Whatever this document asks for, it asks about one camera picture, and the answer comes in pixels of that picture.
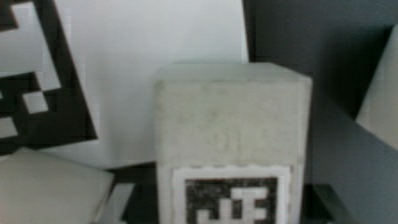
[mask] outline white box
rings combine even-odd
[[[179,64],[159,71],[161,224],[206,223],[200,220],[206,209],[211,223],[252,223],[250,220],[266,214],[275,224],[298,224],[309,102],[311,79],[270,63]],[[284,194],[277,190],[282,189],[279,183],[287,188]],[[232,217],[218,217],[216,208],[211,211],[216,199],[227,204],[229,191],[257,187],[268,188],[273,195],[259,201],[268,213],[261,213],[261,206],[257,213],[247,210],[234,200],[234,206],[241,206],[252,217],[236,209],[229,214],[222,206],[220,213]],[[275,209],[279,200],[286,209]]]

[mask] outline gray wall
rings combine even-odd
[[[398,220],[398,152],[355,124],[392,25],[392,0],[250,0],[252,61],[314,79],[307,182],[328,183],[362,223]]]

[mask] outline white block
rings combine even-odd
[[[385,45],[357,123],[398,150],[398,26]]]
[[[0,223],[92,223],[112,174],[19,150],[0,161]]]
[[[266,217],[298,223],[309,101],[311,79],[270,63],[181,64],[159,71],[161,224],[197,223],[195,210],[216,210],[206,201],[231,199],[234,187],[263,187],[277,195],[270,203],[286,206]]]

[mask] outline white panel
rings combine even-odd
[[[398,150],[398,26],[390,32],[357,123]]]
[[[172,62],[247,62],[239,0],[55,0],[99,140],[56,147],[99,167],[154,160],[152,75]]]

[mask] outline foam block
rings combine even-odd
[[[0,223],[92,223],[110,184],[110,173],[19,150],[0,161]]]
[[[296,224],[311,79],[270,63],[172,65],[158,79],[161,223]]]

